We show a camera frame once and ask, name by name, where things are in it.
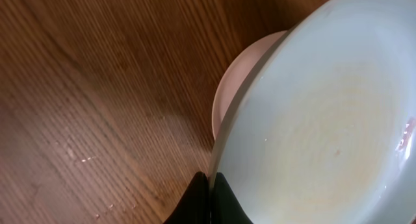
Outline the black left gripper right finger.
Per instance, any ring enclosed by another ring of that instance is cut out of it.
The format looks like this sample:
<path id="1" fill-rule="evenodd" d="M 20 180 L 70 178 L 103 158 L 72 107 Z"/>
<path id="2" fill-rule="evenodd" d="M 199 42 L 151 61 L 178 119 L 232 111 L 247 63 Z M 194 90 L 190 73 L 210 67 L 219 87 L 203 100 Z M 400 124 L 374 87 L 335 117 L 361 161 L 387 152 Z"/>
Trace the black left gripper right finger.
<path id="1" fill-rule="evenodd" d="M 212 224 L 252 224 L 222 173 L 216 174 L 210 204 Z"/>

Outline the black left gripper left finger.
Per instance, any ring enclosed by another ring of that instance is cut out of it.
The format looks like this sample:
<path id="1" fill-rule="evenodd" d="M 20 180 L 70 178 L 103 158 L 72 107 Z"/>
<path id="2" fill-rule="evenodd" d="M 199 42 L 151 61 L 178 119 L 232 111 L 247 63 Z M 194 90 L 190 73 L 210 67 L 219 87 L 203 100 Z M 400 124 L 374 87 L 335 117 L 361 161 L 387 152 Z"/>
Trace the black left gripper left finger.
<path id="1" fill-rule="evenodd" d="M 197 172 L 164 224 L 210 223 L 209 185 L 204 173 Z"/>

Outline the pink plate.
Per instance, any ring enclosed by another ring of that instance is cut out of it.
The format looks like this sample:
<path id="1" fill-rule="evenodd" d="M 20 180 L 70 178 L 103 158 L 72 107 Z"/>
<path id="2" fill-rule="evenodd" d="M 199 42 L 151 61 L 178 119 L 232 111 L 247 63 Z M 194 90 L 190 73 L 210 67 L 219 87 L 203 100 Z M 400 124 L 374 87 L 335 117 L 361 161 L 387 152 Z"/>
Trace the pink plate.
<path id="1" fill-rule="evenodd" d="M 222 120 L 237 90 L 266 51 L 287 31 L 275 32 L 254 42 L 229 65 L 216 89 L 211 113 L 213 138 L 216 139 Z"/>

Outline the light blue plate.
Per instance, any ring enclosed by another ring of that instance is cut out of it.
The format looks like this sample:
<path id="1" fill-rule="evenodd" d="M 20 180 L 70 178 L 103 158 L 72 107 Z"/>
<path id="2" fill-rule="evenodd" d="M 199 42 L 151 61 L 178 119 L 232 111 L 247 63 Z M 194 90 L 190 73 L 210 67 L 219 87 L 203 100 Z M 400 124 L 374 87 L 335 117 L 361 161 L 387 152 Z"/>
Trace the light blue plate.
<path id="1" fill-rule="evenodd" d="M 239 87 L 216 135 L 213 201 L 236 223 L 415 220 L 415 0 L 329 0 Z"/>

